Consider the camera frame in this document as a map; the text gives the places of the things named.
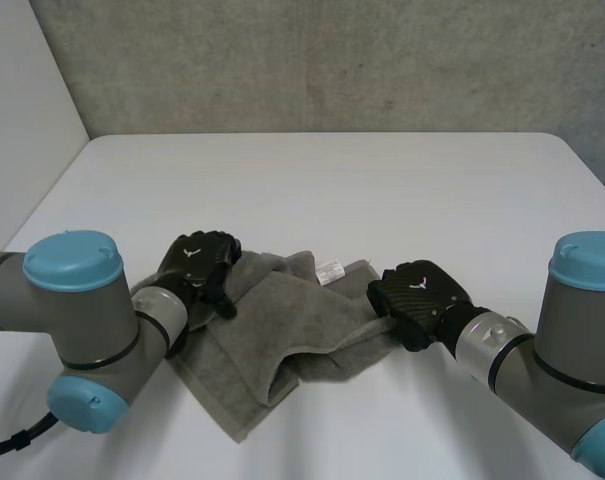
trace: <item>table surface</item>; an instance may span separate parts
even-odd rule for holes
[[[180,233],[385,268],[428,258],[534,329],[562,235],[605,230],[605,188],[545,134],[223,134],[91,142],[9,245],[112,235],[129,282]],[[47,336],[0,332],[0,440],[46,411]],[[345,384],[304,384],[240,445],[164,363],[108,435],[62,425],[0,458],[0,479],[586,479],[440,346]]]

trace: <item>white tag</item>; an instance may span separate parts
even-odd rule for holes
[[[329,283],[333,283],[336,280],[344,277],[344,268],[340,265],[340,262],[337,260],[331,260],[329,263],[325,263],[324,265],[320,265],[315,269],[315,275],[318,277],[320,281],[320,285],[324,287]]]

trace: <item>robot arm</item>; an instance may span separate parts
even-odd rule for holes
[[[562,238],[549,265],[537,335],[479,308],[431,262],[369,287],[410,351],[443,343],[457,362],[575,461],[605,478],[605,232]]]
[[[47,394],[52,414],[77,430],[108,432],[186,333],[195,302],[234,315],[221,286],[239,256],[230,235],[181,236],[131,298],[109,236],[54,235],[26,253],[0,253],[0,330],[48,333],[64,367]]]

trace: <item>gray towel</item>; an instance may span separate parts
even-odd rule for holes
[[[175,371],[220,427],[240,442],[304,381],[345,381],[397,343],[377,318],[366,287],[378,279],[366,261],[321,287],[310,252],[288,258],[244,252],[225,285],[238,315],[202,308],[190,318]]]

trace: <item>blue cap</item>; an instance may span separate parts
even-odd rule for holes
[[[605,232],[562,237],[549,262],[549,274],[571,287],[605,292]]]
[[[106,433],[129,406],[113,390],[86,378],[61,376],[46,394],[51,413],[81,432]]]
[[[64,232],[40,240],[24,256],[24,273],[38,287],[86,292],[116,280],[124,262],[111,237],[90,230]]]
[[[605,478],[605,417],[575,444],[571,458]]]

